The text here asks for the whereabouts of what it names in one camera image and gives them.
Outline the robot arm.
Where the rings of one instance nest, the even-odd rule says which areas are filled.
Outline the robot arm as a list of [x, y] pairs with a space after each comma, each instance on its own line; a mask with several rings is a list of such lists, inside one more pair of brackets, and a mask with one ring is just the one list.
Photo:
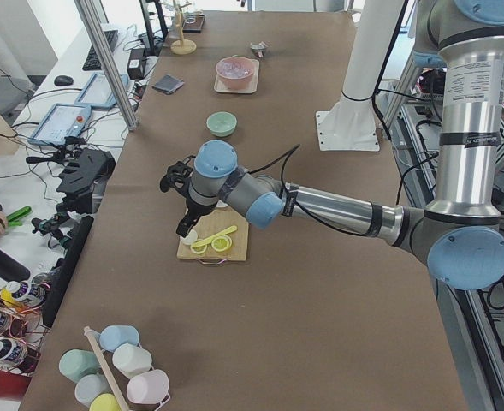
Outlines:
[[504, 1], [421, 1], [415, 51], [437, 53], [447, 73], [434, 199], [424, 208], [378, 205], [282, 179], [254, 176], [221, 140], [169, 167], [160, 183], [186, 200], [177, 227], [186, 236], [224, 202], [267, 227], [300, 215], [343, 234], [384, 239], [426, 264], [455, 289], [482, 289], [504, 276], [504, 237], [491, 196], [501, 143]]

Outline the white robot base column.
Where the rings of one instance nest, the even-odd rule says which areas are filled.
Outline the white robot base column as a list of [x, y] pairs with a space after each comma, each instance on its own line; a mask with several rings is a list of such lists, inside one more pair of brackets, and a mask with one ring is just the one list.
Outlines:
[[340, 99], [329, 111], [316, 113], [320, 150], [379, 150], [373, 110], [374, 95], [377, 81], [382, 78], [392, 39], [400, 30], [405, 11], [404, 0], [365, 3]]

